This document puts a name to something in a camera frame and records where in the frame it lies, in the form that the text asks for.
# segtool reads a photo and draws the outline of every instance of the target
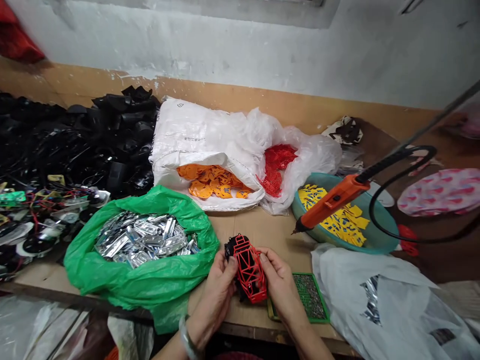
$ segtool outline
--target silver metal part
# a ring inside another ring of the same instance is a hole
[[[107,220],[95,244],[98,253],[133,269],[170,256],[196,254],[197,234],[188,240],[185,229],[169,214],[136,214],[123,211]]]

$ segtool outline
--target bracelet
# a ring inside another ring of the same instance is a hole
[[[199,360],[201,358],[201,352],[195,346],[194,342],[189,336],[189,332],[187,331],[187,323],[189,315],[186,314],[185,316],[180,317],[180,321],[178,322],[178,331],[180,332],[180,339],[185,348],[186,355],[190,360]]]

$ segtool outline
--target black cable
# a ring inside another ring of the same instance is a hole
[[[414,239],[411,239],[409,237],[396,235],[393,232],[390,232],[387,229],[385,229],[384,227],[382,227],[379,224],[379,222],[377,221],[377,219],[375,218],[375,204],[376,204],[377,198],[382,193],[382,191],[385,190],[388,186],[390,186],[394,182],[396,182],[398,179],[404,177],[405,175],[407,175],[411,171],[413,171],[415,169],[418,169],[423,164],[426,164],[428,161],[430,161],[430,159],[432,159],[435,156],[435,154],[437,153],[437,149],[433,146],[427,146],[427,145],[406,148],[406,149],[400,150],[400,151],[386,157],[384,160],[382,160],[382,161],[378,162],[377,164],[365,169],[360,174],[360,175],[363,175],[363,177],[362,177],[363,179],[365,179],[365,177],[366,177],[365,173],[366,173],[367,176],[369,174],[374,174],[375,175],[375,174],[379,173],[380,171],[384,170],[386,167],[392,165],[394,162],[397,162],[401,159],[404,159],[404,158],[410,156],[411,154],[413,154],[413,152],[418,151],[418,150],[427,150],[428,154],[421,161],[413,164],[409,168],[405,169],[404,171],[399,172],[397,175],[395,175],[395,176],[391,177],[389,180],[387,180],[382,186],[380,186],[380,188],[371,197],[370,205],[368,206],[368,214],[370,215],[371,222],[379,230],[381,230],[385,234],[387,234],[387,235],[389,235],[393,238],[408,241],[408,242],[411,242],[411,243],[441,244],[441,243],[450,243],[450,242],[454,242],[456,240],[459,240],[459,239],[463,238],[464,236],[470,234],[478,225],[480,225],[480,213],[478,213],[478,215],[469,224],[467,224],[467,226],[465,226],[462,230],[460,230],[456,234],[446,236],[446,237],[436,238],[436,239],[415,239],[414,240]]]

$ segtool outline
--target pink fabric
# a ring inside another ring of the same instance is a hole
[[[410,216],[464,214],[480,206],[480,169],[445,169],[407,187],[397,201]]]

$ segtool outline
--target toy car part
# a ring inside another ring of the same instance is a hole
[[[234,256],[238,262],[236,288],[242,302],[248,298],[252,304],[267,299],[267,280],[260,263],[260,251],[250,244],[249,238],[238,234],[225,244],[225,257]]]

